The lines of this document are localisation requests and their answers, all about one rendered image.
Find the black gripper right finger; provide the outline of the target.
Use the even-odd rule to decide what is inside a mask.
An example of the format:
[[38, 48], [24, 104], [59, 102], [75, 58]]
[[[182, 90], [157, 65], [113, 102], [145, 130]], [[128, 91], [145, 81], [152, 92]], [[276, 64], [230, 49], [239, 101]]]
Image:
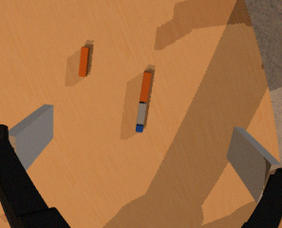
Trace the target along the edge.
[[226, 158], [258, 203], [241, 228], [278, 228], [282, 218], [282, 164], [237, 126]]

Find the small blue cube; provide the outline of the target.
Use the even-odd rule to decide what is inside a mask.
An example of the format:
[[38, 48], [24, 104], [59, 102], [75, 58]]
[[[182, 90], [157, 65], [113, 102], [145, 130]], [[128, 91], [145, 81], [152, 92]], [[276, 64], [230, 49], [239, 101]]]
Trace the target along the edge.
[[142, 133], [143, 131], [143, 124], [136, 124], [136, 132]]

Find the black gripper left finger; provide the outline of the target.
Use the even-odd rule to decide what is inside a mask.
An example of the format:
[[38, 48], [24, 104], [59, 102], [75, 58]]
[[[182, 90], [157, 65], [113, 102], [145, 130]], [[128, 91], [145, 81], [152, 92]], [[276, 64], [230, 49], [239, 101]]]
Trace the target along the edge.
[[43, 104], [10, 130], [0, 124], [0, 202], [10, 228], [71, 228], [26, 172], [53, 139], [53, 109]]

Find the orange rod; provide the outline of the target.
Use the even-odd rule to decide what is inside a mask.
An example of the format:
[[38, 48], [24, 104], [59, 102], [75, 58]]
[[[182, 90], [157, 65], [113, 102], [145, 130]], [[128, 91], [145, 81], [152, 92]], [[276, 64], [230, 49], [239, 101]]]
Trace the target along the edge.
[[140, 102], [147, 102], [149, 86], [151, 81], [151, 74], [152, 74], [151, 72], [147, 72], [147, 71], [143, 72]]
[[87, 76], [89, 51], [90, 51], [90, 47], [81, 48], [80, 67], [79, 67], [80, 77]]

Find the grey rod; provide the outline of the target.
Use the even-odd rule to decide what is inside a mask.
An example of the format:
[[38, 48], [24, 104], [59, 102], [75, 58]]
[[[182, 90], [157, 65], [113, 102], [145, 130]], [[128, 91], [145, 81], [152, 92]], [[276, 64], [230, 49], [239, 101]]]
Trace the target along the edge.
[[137, 124], [144, 123], [145, 110], [146, 110], [146, 102], [140, 102], [139, 110], [138, 110], [138, 117], [137, 117]]

